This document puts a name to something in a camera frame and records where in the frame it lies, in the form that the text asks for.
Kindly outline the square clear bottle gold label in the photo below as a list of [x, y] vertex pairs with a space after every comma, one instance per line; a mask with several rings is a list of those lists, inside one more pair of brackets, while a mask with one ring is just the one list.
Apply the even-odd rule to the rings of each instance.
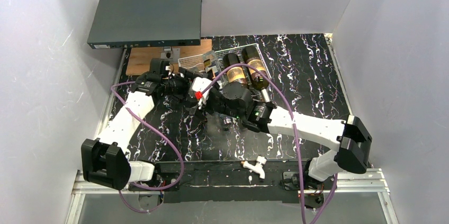
[[215, 51], [211, 50], [202, 55], [204, 70], [208, 79], [215, 79], [222, 71], [220, 60]]

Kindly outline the dark green wine bottle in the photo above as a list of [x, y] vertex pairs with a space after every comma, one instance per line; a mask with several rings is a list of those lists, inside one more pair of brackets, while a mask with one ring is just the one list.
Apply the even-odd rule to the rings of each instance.
[[268, 77], [268, 74], [267, 74], [265, 65], [262, 62], [261, 57], [258, 53], [257, 48], [255, 46], [245, 47], [242, 50], [241, 55], [243, 57], [244, 62], [247, 65], [254, 67], [256, 69], [256, 70], [253, 70], [251, 68], [248, 68], [253, 88], [255, 90], [260, 91], [264, 102], [270, 102], [271, 98], [270, 98], [270, 96], [268, 94], [268, 90], [267, 90], [270, 84], [263, 77], [263, 75]]

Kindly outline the blue square glass bottle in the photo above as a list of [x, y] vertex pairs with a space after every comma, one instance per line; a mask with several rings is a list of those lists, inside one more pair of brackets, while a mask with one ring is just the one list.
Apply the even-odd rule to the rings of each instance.
[[232, 118], [228, 117], [228, 116], [221, 116], [220, 117], [220, 122], [222, 125], [222, 129], [224, 131], [229, 131], [230, 128], [233, 126], [233, 120]]

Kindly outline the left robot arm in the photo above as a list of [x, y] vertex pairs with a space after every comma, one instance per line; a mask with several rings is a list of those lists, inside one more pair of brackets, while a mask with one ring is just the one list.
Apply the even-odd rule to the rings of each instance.
[[188, 92], [188, 79], [173, 74], [170, 61], [161, 58], [152, 59], [149, 70], [128, 84], [126, 98], [116, 92], [116, 85], [112, 86], [122, 108], [96, 139], [86, 139], [81, 146], [84, 180], [116, 190], [152, 180], [155, 164], [130, 161], [129, 142], [141, 125], [147, 125], [144, 119], [159, 98], [184, 97]]

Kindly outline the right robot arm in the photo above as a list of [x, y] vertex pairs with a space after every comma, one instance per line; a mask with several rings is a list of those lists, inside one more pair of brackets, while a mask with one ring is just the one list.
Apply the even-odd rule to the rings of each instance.
[[307, 162], [304, 174], [308, 179], [323, 182], [341, 171], [366, 173], [372, 136], [359, 117], [328, 120], [290, 113], [273, 102], [253, 99], [249, 89], [238, 82], [228, 83], [221, 91], [210, 87], [210, 83], [208, 79], [196, 78], [190, 87], [190, 95], [201, 109], [239, 119], [243, 127], [253, 132], [297, 135], [326, 146], [326, 153]]

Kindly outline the white faucet tap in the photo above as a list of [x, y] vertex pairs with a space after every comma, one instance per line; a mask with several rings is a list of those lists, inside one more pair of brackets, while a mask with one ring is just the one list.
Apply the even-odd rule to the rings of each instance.
[[257, 156], [256, 160], [255, 160], [255, 164], [251, 164], [248, 161], [244, 160], [241, 161], [242, 167], [246, 168], [256, 174], [259, 175], [260, 179], [265, 179], [265, 171], [263, 169], [263, 166], [266, 164], [267, 159], [264, 156]]

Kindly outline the grey metal stand bracket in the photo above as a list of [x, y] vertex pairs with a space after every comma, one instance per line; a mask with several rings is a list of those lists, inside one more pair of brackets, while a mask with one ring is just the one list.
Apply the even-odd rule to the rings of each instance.
[[171, 63], [178, 62], [181, 54], [180, 48], [164, 47], [160, 53], [161, 59], [168, 59]]

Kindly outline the grey rack-mount device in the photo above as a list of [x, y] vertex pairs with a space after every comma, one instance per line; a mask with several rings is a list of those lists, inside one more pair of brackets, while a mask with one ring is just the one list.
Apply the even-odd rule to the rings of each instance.
[[202, 0], [99, 0], [92, 49], [198, 46]]

